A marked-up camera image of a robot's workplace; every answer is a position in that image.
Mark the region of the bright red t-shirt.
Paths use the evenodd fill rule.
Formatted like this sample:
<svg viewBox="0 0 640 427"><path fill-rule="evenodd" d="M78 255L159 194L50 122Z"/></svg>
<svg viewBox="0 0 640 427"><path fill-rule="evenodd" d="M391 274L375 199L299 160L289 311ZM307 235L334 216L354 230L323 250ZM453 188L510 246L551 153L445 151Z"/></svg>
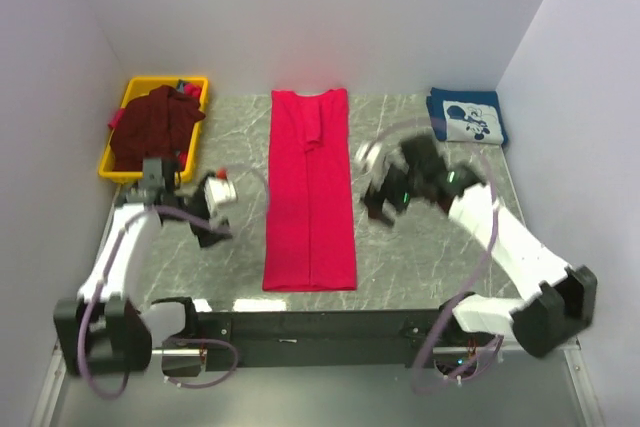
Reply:
<svg viewBox="0 0 640 427"><path fill-rule="evenodd" d="M352 291L357 261L346 89L271 94L262 287Z"/></svg>

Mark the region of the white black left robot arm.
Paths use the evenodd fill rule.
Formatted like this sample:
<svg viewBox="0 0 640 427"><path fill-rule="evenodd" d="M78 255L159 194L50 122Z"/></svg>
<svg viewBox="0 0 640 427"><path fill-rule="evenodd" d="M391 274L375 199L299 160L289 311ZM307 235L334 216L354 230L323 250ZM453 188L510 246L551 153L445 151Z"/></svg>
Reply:
<svg viewBox="0 0 640 427"><path fill-rule="evenodd" d="M194 301L173 297L145 312L133 293L152 242L167 222L188 224L201 248L231 239L221 207L237 201L224 171L209 171L190 195L180 193L176 162L149 158L141 179L125 185L114 203L104 246L75 297L57 302L53 320L67 370L90 378L144 371L167 340L193 346L200 335Z"/></svg>

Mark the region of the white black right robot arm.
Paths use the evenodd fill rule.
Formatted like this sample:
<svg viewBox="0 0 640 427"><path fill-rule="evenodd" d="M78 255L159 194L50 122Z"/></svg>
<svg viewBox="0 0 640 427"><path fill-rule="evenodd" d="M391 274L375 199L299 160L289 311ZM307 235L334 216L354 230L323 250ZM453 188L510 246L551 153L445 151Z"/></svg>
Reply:
<svg viewBox="0 0 640 427"><path fill-rule="evenodd" d="M469 164L447 164L429 134L403 139L399 153L395 162L374 140L355 155L370 177L361 198L368 217L391 227L395 221L386 207L402 214L411 201L426 201L467 231L518 292L515 298L497 298L463 288L444 306L450 311L438 324L444 342L460 346L473 333L491 334L511 338L542 358L592 325L596 275L539 241L506 207L488 176Z"/></svg>

